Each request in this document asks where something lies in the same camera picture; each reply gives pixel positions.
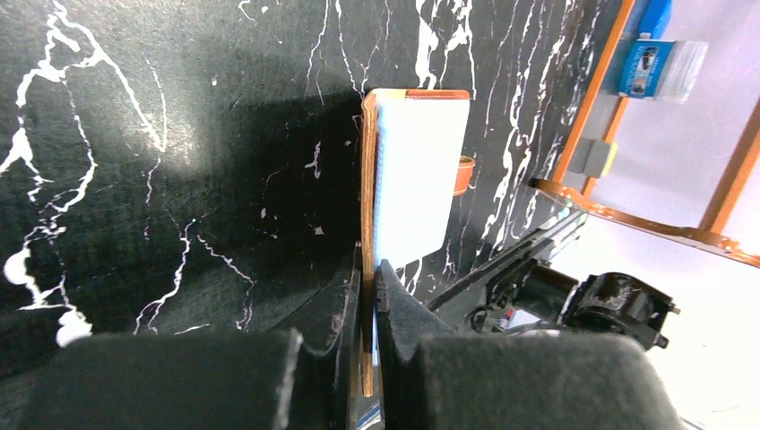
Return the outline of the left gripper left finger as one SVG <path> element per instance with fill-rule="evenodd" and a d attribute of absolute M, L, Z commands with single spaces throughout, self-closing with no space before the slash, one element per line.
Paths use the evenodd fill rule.
<path fill-rule="evenodd" d="M 353 429 L 361 249 L 268 331 L 99 335 L 58 353 L 27 429 Z"/>

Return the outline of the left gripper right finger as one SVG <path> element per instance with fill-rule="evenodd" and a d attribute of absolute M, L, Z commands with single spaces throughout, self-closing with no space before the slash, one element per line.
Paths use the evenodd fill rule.
<path fill-rule="evenodd" d="M 385 429 L 679 429 L 661 379 L 614 334 L 464 335 L 376 268 Z"/>

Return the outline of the brown leather card holder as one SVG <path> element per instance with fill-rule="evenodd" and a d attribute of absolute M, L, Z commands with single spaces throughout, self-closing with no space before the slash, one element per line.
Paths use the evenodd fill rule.
<path fill-rule="evenodd" d="M 445 239 L 470 113 L 467 90 L 377 88 L 361 100 L 361 390 L 374 384 L 375 270 L 438 250 Z"/>

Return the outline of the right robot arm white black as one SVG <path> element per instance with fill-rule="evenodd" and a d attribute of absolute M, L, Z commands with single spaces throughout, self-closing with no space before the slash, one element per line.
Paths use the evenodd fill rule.
<path fill-rule="evenodd" d="M 665 349 L 661 333 L 673 298 L 625 273 L 606 272 L 580 281 L 544 265 L 528 269 L 513 282 L 509 303 L 546 323 L 577 331 L 614 333 L 644 349 Z"/>

